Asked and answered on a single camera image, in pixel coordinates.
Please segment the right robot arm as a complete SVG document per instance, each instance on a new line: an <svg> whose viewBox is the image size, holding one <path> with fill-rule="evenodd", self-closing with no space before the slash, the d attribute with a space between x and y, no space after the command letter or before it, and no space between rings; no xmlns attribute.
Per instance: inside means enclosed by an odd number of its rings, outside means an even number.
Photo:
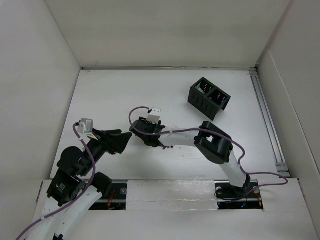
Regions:
<svg viewBox="0 0 320 240"><path fill-rule="evenodd" d="M144 117L129 123L129 130L146 146L162 149L195 147L209 162L219 165L229 181L229 186L219 192L225 192L227 199L239 200L249 192L251 177L241 169L231 137L213 123L204 121L196 128L168 128L161 125L161 121L153 123Z"/></svg>

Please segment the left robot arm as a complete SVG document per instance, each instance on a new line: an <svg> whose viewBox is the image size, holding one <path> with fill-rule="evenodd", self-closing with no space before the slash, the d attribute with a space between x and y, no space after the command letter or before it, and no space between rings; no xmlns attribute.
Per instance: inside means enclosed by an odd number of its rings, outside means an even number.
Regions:
<svg viewBox="0 0 320 240"><path fill-rule="evenodd" d="M83 215L101 198L113 194L112 179L96 170L104 154L122 154L132 137L130 132L96 130L89 142L76 133L84 150L66 148L57 163L58 170L46 192L41 218L28 226L19 236L29 240L66 240Z"/></svg>

